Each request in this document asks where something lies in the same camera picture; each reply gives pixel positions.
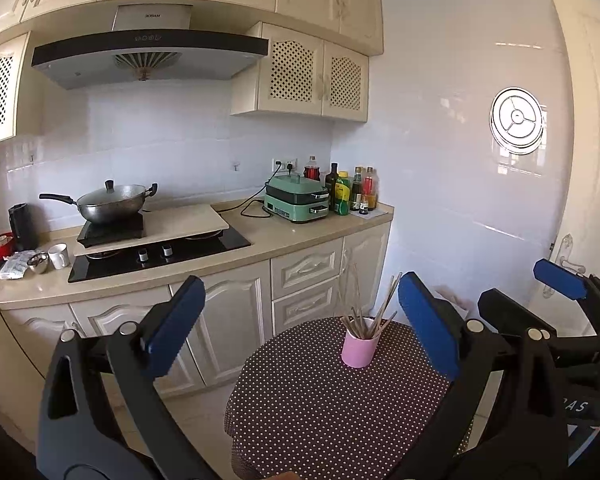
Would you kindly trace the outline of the pink cup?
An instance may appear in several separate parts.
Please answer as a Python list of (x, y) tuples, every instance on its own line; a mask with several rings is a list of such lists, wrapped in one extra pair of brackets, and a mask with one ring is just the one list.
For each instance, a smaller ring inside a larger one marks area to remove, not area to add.
[(350, 330), (346, 331), (341, 350), (341, 359), (351, 368), (364, 368), (373, 361), (380, 336), (370, 339), (355, 337)]

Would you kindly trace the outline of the white door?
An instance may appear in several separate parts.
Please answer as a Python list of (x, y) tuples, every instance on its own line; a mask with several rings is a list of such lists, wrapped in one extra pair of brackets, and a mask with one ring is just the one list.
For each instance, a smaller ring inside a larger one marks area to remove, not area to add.
[(568, 56), (573, 146), (550, 261), (600, 278), (600, 0), (553, 0)]

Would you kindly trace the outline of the cream cabinets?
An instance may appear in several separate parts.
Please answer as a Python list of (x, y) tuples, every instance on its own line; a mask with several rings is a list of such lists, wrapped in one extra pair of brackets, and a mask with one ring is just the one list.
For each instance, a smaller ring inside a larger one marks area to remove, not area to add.
[(0, 142), (66, 89), (227, 80), (235, 115), (365, 122), (381, 0), (0, 0)]
[(113, 332), (172, 297), (191, 275), (204, 281), (204, 312), (183, 354), (158, 381), (165, 398), (190, 398), (232, 382), (248, 356), (283, 330), (343, 310), (347, 270), (364, 311), (373, 309), (392, 218), (329, 217), (307, 224), (231, 216), (248, 246), (162, 268), (70, 283), (65, 270), (0, 280), (0, 423), (34, 448), (50, 357), (68, 328)]

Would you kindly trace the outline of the white mug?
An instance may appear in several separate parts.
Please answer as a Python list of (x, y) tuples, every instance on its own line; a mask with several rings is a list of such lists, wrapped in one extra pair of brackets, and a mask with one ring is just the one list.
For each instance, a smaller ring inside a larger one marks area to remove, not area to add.
[(66, 243), (57, 243), (47, 249), (48, 258), (55, 270), (68, 268), (71, 264), (68, 246)]

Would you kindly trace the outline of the white plastic packet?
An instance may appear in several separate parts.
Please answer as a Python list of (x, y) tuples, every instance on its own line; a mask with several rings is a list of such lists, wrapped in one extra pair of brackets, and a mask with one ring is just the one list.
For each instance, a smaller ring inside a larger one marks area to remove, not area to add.
[(35, 250), (24, 250), (6, 258), (0, 270), (0, 280), (12, 281), (24, 278), (24, 274), (29, 269), (28, 261), (35, 255)]

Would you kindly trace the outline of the black induction cooker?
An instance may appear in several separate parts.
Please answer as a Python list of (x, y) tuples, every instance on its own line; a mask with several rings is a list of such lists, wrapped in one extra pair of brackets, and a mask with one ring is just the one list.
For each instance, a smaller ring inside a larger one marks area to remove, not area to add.
[(76, 238), (84, 248), (106, 245), (144, 236), (144, 219), (140, 212), (107, 223), (85, 222)]

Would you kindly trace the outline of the red label sauce bottle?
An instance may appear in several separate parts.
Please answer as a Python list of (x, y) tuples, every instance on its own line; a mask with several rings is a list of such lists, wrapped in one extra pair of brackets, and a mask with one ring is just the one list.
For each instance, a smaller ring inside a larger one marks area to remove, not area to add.
[(374, 167), (367, 167), (363, 180), (363, 198), (368, 210), (375, 210), (378, 202), (378, 175)]

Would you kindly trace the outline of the black kettle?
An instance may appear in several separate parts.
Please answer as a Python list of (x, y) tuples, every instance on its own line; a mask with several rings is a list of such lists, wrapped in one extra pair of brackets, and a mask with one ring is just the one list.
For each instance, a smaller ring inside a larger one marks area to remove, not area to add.
[(27, 203), (15, 204), (8, 210), (9, 225), (15, 237), (17, 252), (38, 248), (38, 232), (33, 222), (31, 207)]

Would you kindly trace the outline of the beige cutting board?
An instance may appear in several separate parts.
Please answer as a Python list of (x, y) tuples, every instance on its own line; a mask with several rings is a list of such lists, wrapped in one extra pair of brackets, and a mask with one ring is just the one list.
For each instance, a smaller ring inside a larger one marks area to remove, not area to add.
[(120, 242), (111, 242), (91, 248), (84, 248), (77, 244), (73, 253), (80, 256), (91, 255), (95, 252), (111, 252), (122, 248), (224, 231), (230, 227), (209, 204), (144, 212), (143, 222), (144, 232), (140, 238), (120, 240)]

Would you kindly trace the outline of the green yellow oil bottle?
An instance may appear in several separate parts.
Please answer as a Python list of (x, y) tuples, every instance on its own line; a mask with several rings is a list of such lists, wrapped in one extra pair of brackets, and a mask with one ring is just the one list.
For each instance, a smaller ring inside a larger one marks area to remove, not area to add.
[(351, 182), (346, 170), (338, 172), (334, 184), (334, 211), (340, 216), (347, 216), (350, 211)]

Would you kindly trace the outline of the dark olive oil bottle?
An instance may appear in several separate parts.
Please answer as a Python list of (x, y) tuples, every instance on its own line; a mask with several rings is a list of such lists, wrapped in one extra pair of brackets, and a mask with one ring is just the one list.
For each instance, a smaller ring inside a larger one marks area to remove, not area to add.
[(329, 210), (335, 210), (335, 186), (338, 179), (338, 164), (332, 162), (330, 164), (330, 171), (325, 177), (325, 188), (328, 191)]

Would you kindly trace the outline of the cream upper cabinets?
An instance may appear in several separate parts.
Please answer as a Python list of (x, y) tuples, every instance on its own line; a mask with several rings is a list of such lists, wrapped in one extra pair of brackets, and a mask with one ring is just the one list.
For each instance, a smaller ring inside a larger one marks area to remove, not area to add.
[(66, 89), (227, 80), (235, 115), (365, 122), (381, 0), (0, 0), (0, 142)]

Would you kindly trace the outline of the black range hood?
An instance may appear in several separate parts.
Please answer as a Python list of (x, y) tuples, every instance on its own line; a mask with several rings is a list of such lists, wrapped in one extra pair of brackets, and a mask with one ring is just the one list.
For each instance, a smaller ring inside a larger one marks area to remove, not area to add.
[(192, 29), (184, 4), (124, 4), (108, 32), (42, 44), (31, 66), (66, 90), (151, 80), (230, 80), (268, 55), (268, 40)]

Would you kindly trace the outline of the round white wall vent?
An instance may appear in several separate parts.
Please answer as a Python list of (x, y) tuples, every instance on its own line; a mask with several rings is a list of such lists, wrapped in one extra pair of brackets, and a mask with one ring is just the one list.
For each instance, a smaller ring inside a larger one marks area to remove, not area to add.
[(509, 154), (529, 155), (543, 140), (545, 119), (538, 99), (528, 90), (509, 87), (492, 101), (490, 130), (495, 142)]

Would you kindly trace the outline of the wall power socket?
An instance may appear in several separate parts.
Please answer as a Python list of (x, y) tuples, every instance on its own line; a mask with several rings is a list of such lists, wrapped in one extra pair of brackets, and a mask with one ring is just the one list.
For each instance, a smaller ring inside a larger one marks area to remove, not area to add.
[(298, 159), (296, 158), (283, 158), (274, 157), (272, 159), (272, 171), (273, 172), (296, 172), (298, 170)]

